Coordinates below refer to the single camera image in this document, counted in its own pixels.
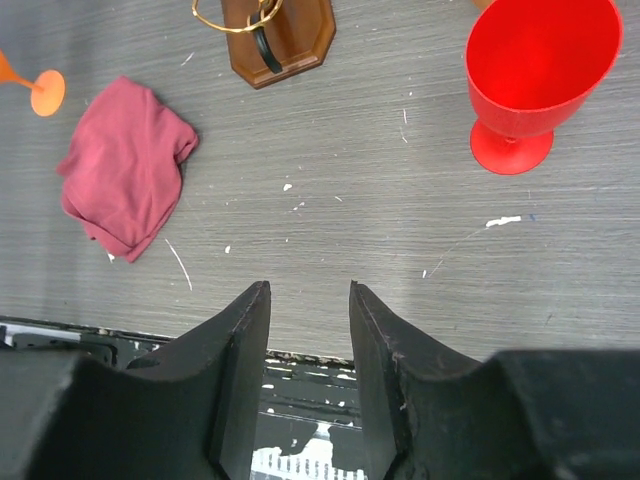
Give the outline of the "orange wine glass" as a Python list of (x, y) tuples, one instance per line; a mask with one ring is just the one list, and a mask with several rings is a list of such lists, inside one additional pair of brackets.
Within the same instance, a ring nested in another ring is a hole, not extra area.
[(66, 95), (66, 81), (59, 71), (43, 71), (31, 82), (15, 72), (4, 52), (1, 52), (1, 83), (15, 83), (28, 88), (31, 91), (31, 108), (40, 117), (57, 113)]

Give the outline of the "red wine glass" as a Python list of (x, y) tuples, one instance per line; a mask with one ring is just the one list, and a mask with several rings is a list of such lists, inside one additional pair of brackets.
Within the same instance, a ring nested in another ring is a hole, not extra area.
[(488, 5), (465, 51), (476, 161), (501, 175), (538, 166), (551, 151), (555, 128), (613, 68), (623, 31), (621, 13), (610, 0)]

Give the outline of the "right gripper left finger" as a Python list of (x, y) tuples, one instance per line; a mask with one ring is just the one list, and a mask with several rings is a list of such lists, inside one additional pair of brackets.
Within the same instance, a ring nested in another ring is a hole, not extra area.
[(5, 479), (246, 479), (271, 291), (252, 284), (138, 358), (74, 332), (1, 325)]

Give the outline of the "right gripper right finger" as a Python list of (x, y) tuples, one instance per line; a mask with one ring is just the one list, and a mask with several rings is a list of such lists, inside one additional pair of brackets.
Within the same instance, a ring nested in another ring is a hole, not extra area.
[(639, 353), (504, 350), (479, 362), (353, 283), (371, 479), (635, 479)]

